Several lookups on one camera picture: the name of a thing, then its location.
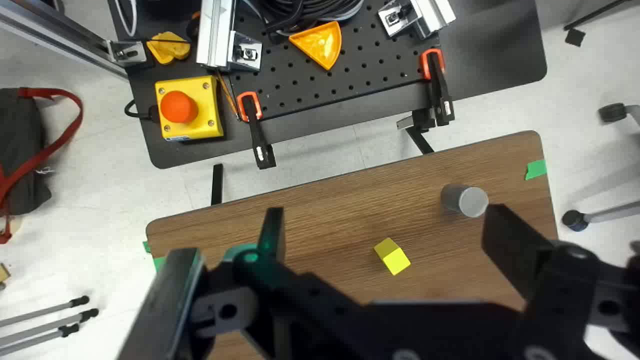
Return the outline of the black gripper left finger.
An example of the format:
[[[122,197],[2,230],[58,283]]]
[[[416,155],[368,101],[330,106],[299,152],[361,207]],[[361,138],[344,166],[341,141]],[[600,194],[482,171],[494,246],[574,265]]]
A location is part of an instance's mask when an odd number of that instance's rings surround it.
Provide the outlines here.
[[[173,251],[157,275],[119,360],[194,360],[189,315],[205,259],[197,249]]]

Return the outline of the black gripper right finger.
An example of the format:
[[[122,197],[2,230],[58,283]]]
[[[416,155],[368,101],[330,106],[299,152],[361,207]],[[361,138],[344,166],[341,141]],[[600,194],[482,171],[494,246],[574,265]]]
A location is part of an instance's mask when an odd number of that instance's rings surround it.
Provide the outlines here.
[[[524,223],[504,204],[490,204],[485,216],[482,251],[516,289],[531,300],[538,290],[538,277],[556,245]]]

